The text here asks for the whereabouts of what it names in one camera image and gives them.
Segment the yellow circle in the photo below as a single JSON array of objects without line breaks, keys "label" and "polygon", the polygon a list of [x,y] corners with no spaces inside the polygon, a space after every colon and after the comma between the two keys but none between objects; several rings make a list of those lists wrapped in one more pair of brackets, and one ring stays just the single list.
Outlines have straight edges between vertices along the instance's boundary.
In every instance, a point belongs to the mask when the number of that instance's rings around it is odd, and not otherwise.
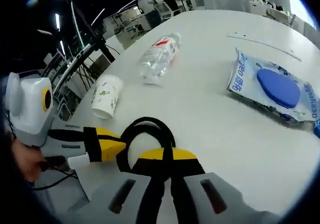
[{"label": "yellow circle", "polygon": [[50,104],[51,104],[51,99],[50,99],[50,103],[46,104],[45,98],[46,98],[47,92],[49,92],[49,94],[50,94],[50,90],[48,87],[46,87],[42,92],[42,107],[43,107],[44,111],[47,111],[48,108],[50,107]]}]

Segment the paper cup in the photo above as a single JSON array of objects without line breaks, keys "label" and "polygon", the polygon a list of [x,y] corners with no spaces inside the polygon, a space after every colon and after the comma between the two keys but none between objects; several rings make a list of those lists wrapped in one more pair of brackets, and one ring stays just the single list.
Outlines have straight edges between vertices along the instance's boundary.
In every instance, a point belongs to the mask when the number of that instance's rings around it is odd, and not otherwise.
[{"label": "paper cup", "polygon": [[113,75],[101,75],[95,84],[91,108],[94,115],[102,119],[110,119],[114,115],[123,82]]}]

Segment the human hand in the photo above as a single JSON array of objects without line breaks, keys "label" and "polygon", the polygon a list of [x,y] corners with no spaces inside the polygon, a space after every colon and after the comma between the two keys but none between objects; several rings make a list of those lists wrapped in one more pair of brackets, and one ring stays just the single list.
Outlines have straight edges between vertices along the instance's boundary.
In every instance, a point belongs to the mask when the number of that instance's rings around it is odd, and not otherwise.
[{"label": "human hand", "polygon": [[40,149],[26,146],[18,138],[12,141],[11,148],[16,164],[25,180],[35,182],[41,174],[41,162],[46,161]]}]

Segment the window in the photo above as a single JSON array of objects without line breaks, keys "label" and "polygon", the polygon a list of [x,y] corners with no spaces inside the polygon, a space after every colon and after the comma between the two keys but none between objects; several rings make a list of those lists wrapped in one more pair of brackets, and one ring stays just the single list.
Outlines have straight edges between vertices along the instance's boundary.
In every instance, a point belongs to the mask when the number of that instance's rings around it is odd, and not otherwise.
[{"label": "window", "polygon": [[290,0],[290,8],[293,15],[297,15],[300,19],[316,28],[312,15],[305,8],[301,0]]}]

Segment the table surface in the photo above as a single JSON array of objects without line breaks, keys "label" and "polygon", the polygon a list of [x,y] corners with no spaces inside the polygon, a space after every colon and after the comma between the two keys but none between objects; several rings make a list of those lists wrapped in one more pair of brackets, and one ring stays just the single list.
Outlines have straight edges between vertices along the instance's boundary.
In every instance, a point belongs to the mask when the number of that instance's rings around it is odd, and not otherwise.
[{"label": "table surface", "polygon": [[[137,62],[161,36],[179,32],[181,48],[162,79],[162,86],[141,84]],[[229,38],[237,33],[292,50],[292,56],[266,45]],[[234,11],[190,11],[159,25],[129,47],[105,71],[124,82],[113,119],[102,120],[91,110],[93,89],[76,109],[71,122],[100,126],[118,135],[134,120],[151,116],[172,130],[177,147],[193,152],[206,172],[214,172],[243,193],[257,210],[285,214],[312,180],[320,157],[320,140],[311,132],[288,128],[276,117],[239,102],[226,91],[236,48],[270,60],[311,82],[320,94],[320,51],[306,37],[276,21]],[[142,134],[132,143],[129,161],[157,148]],[[91,197],[103,182],[118,174],[115,161],[92,163],[77,170]],[[166,191],[158,223],[176,223]]]}]

